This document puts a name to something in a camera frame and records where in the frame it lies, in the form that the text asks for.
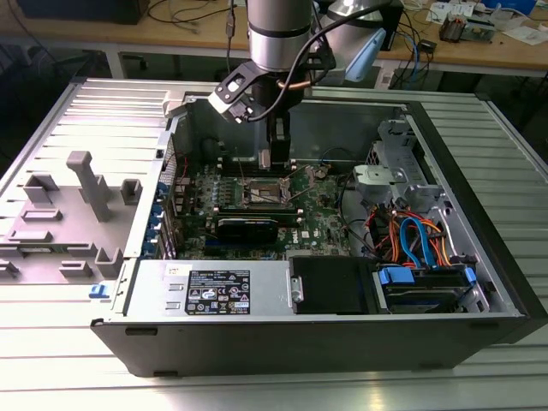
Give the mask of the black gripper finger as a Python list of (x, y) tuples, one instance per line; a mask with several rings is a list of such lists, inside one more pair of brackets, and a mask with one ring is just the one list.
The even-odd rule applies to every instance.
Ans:
[(272, 167), (282, 167), (289, 161), (291, 146), (290, 113), (271, 114), (266, 119), (266, 139)]

